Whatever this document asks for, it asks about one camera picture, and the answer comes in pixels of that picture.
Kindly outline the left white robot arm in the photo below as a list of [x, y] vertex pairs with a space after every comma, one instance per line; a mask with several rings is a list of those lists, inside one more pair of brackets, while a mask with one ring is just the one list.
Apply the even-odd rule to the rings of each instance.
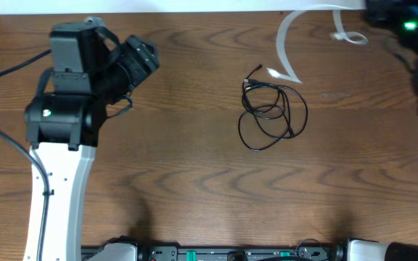
[[120, 41], [97, 17], [55, 25], [49, 40], [54, 64], [25, 109], [32, 194], [24, 258], [79, 260], [86, 185], [107, 107], [131, 98], [159, 68], [159, 52], [135, 35]]

